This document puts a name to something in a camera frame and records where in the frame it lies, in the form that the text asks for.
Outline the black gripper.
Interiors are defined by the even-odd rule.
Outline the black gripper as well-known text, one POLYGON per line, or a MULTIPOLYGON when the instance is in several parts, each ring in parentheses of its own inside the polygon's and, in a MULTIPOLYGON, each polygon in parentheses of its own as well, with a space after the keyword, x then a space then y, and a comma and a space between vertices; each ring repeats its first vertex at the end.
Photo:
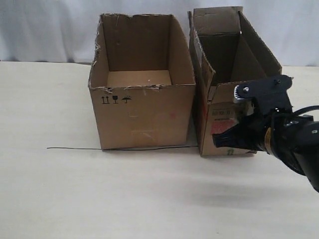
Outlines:
POLYGON ((277 75, 238 84, 233 102, 250 100, 253 112, 235 126, 212 135, 214 145, 254 151, 278 151, 285 144, 284 131, 292 105, 287 90, 292 78, 277 75))

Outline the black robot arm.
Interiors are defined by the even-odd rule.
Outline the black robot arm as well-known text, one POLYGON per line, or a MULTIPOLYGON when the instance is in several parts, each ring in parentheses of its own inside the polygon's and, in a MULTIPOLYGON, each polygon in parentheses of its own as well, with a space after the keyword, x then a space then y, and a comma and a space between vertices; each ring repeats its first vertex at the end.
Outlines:
POLYGON ((277 75, 237 84, 234 103, 251 102, 253 112, 223 133, 213 134, 216 147, 263 151, 292 171, 307 177, 319 189, 319 123, 309 112, 318 106, 293 111, 288 89, 293 78, 277 75))

